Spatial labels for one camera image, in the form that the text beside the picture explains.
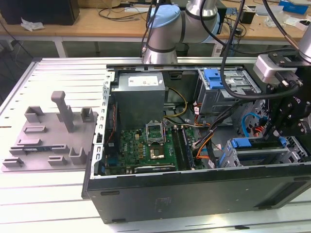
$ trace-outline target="table leg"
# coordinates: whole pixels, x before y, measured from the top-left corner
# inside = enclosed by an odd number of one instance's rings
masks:
[[[99,46],[99,42],[98,42],[98,41],[95,41],[95,42],[94,42],[94,45],[95,45],[95,52],[96,52],[96,53],[101,52],[101,47]]]
[[[0,40],[1,44],[8,50],[8,51],[13,51],[14,48],[11,45],[11,41],[10,40]]]
[[[222,50],[223,50],[223,45],[215,41],[212,57],[220,57]]]
[[[58,56],[59,57],[68,57],[67,55],[67,51],[63,45],[63,41],[61,40],[55,40],[54,41],[55,43],[55,46],[56,46],[56,49],[57,49],[57,52],[58,52]]]

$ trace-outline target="motherboard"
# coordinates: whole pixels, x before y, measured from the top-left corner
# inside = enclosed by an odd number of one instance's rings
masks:
[[[106,157],[105,175],[203,169],[193,161],[195,139],[190,127],[163,127],[162,123],[122,130],[118,155]]]

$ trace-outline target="black computer case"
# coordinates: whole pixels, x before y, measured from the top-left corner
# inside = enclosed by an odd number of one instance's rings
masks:
[[[79,15],[78,0],[1,0],[0,12],[7,24],[29,22],[72,25]]]

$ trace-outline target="ram slot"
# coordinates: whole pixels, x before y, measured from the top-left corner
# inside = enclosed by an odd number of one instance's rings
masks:
[[[183,156],[182,144],[180,143],[179,140],[179,134],[177,129],[174,129],[173,127],[172,127],[172,139],[175,149],[178,170],[180,171],[187,170],[187,160],[185,160],[185,157]]]
[[[184,142],[185,148],[186,148],[186,153],[187,153],[187,158],[188,158],[188,161],[189,161],[189,165],[190,165],[190,168],[193,168],[194,167],[193,155],[192,155],[192,152],[190,150],[190,146],[189,146],[189,143],[188,143],[188,140],[187,140],[186,131],[185,131],[184,128],[182,128],[181,132],[182,132],[182,136],[183,136],[183,142]]]
[[[190,166],[190,162],[188,159],[188,148],[189,145],[188,143],[185,143],[185,139],[184,139],[184,134],[183,134],[183,128],[182,129],[178,129],[178,138],[179,138],[179,144],[181,147],[181,151],[182,151],[182,156],[183,156],[183,160],[185,161],[186,164],[186,170],[190,170],[191,166]]]

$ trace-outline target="workbench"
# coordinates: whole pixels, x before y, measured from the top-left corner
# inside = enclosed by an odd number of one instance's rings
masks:
[[[222,3],[226,7],[239,8],[240,3],[225,1]],[[245,5],[256,5],[252,0],[246,0]],[[109,17],[122,17],[132,15],[135,12],[121,12],[113,13]],[[305,18],[305,16],[285,12],[288,15]],[[31,41],[53,41],[57,48],[59,57],[67,57],[66,49],[63,45],[64,41],[93,41],[95,42],[96,51],[100,51],[97,42],[100,41],[113,41],[113,42],[141,42],[142,36],[146,30],[146,22],[140,17],[136,16],[138,20],[129,22],[116,22],[104,19],[98,15],[95,8],[81,8],[80,15],[74,25],[61,26],[61,25],[44,25],[45,29],[39,31],[27,31],[20,25],[7,25],[3,18],[0,18],[4,23],[7,30],[17,40],[31,40]],[[255,16],[252,24],[245,24],[247,28],[246,35],[240,41],[240,44],[259,44],[259,45],[288,45],[289,43],[284,39],[283,35],[277,28],[267,28],[264,25],[266,17]],[[299,41],[304,32],[294,26],[286,25],[285,30],[296,41]],[[226,41],[229,37],[228,26],[224,25],[222,32],[218,35],[222,41]],[[12,38],[0,26],[0,40],[9,41]],[[219,45],[215,40],[209,43],[215,44],[214,56],[219,56],[220,52],[216,52]]]
[[[179,58],[178,62],[216,64],[221,58]],[[228,64],[250,62],[255,59],[227,60]],[[106,64],[140,63],[139,58],[52,58],[32,62],[0,107],[0,159],[9,154],[26,120],[28,106],[40,105],[43,112],[58,112],[51,93],[62,90],[73,112],[85,106],[98,111]],[[294,233],[311,229],[311,190],[280,209],[105,225],[92,201],[81,198],[84,174],[83,170],[0,172],[0,232],[204,233],[240,232],[238,229],[244,226],[243,233]]]

